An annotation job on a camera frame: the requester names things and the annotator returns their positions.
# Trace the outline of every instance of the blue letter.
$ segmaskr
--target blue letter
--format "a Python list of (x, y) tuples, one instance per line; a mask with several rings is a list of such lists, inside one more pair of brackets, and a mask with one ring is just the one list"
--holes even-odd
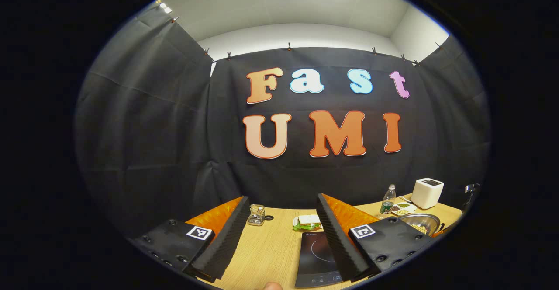
[(348, 71), (348, 78), (353, 82), (349, 87), (354, 93), (363, 93), (366, 95), (373, 91), (371, 75), (364, 69), (350, 69)]
[(295, 78), (289, 85), (289, 88), (294, 93), (319, 93), (324, 90), (324, 85), (320, 83), (320, 74), (314, 69), (299, 69), (291, 75)]

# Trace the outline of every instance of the stainless steel bowl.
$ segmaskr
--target stainless steel bowl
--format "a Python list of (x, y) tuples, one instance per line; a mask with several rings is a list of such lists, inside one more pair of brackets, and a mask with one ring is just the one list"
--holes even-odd
[(404, 221), (406, 224), (410, 226), (412, 224), (416, 226), (422, 226), (427, 229), (427, 235), (431, 236), (439, 226), (441, 226), (441, 220), (432, 214), (427, 213), (413, 213), (407, 214), (406, 216), (402, 216), (399, 218), (401, 221)]

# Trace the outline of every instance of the plastic bottle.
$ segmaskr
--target plastic bottle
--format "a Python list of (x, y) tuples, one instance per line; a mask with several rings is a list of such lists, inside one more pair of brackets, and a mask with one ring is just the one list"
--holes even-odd
[(381, 210), (379, 211), (379, 214), (380, 215), (389, 214), (392, 206), (394, 206), (395, 200), (396, 200), (396, 185), (391, 184), (388, 187), (388, 192), (386, 192), (385, 197), (383, 198), (383, 204), (381, 205)]

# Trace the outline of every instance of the black curtain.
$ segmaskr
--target black curtain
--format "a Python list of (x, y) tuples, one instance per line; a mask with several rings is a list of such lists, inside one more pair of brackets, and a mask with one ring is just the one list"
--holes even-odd
[[(272, 99), (249, 105), (251, 72), (280, 67)], [(321, 93), (294, 93), (291, 74), (315, 69), (325, 86)], [(355, 94), (349, 69), (365, 69), (373, 91)], [(398, 71), (410, 93), (403, 99), (389, 74)], [(314, 146), (314, 122), (309, 113), (327, 110), (341, 125), (346, 113), (365, 113), (364, 156), (332, 152), (326, 158), (309, 155)], [(489, 110), (481, 81), (459, 43), (453, 38), (442, 50), (414, 66), (390, 55), (339, 48), (275, 49), (219, 60), (211, 78), (208, 101), (208, 140), (215, 184), (225, 200), (239, 193), (264, 206), (313, 208), (316, 194), (326, 193), (356, 205), (377, 202), (390, 184), (398, 194), (413, 191), (415, 180), (433, 177), (445, 182), (440, 202), (460, 208), (463, 187), (482, 183), (489, 151)], [(385, 153), (383, 114), (398, 113), (402, 145)], [(243, 117), (263, 115), (262, 144), (275, 143), (275, 113), (292, 115), (288, 145), (276, 159), (259, 159), (245, 146)]]
[(212, 184), (204, 116), (211, 63), (152, 5), (86, 74), (76, 107), (79, 166), (100, 209), (130, 238), (218, 202), (197, 197)]

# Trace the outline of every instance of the table top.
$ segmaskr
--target table top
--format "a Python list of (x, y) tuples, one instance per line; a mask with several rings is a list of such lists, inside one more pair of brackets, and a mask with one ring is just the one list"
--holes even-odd
[[(409, 199), (411, 194), (403, 195)], [(396, 203), (404, 202), (397, 197)], [(356, 208), (377, 216), (382, 202), (356, 206)], [(429, 213), (437, 216), (445, 227), (453, 224), (462, 211), (441, 203), (427, 210), (417, 208), (415, 213)], [(289, 210), (266, 207), (266, 220), (263, 226), (246, 224), (231, 263), (221, 280), (209, 283), (225, 290), (261, 290), (267, 282), (277, 282), (284, 290), (296, 289), (295, 280), (299, 268), (301, 252), (301, 232), (293, 230), (293, 218), (301, 214), (316, 214), (316, 210)], [(366, 280), (349, 280), (313, 290), (339, 290)]]

